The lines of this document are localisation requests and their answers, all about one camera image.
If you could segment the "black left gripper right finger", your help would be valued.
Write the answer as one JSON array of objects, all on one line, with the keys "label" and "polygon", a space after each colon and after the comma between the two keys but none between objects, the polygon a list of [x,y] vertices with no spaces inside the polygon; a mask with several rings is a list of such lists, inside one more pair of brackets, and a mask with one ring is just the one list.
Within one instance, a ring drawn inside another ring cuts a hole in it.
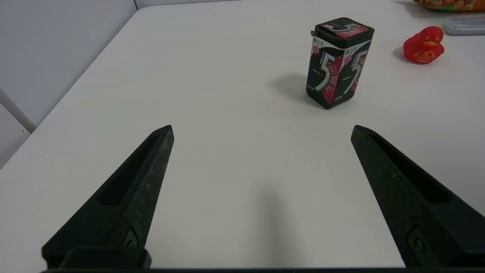
[{"label": "black left gripper right finger", "polygon": [[375,131],[350,138],[407,268],[483,268],[485,218]]}]

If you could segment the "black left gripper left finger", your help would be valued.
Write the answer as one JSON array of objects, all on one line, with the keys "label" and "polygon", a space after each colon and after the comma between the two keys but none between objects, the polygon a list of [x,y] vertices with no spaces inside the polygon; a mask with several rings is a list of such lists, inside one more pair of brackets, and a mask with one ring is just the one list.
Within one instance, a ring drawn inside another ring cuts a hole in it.
[{"label": "black left gripper left finger", "polygon": [[153,131],[42,247],[48,268],[149,268],[145,249],[174,143]]}]

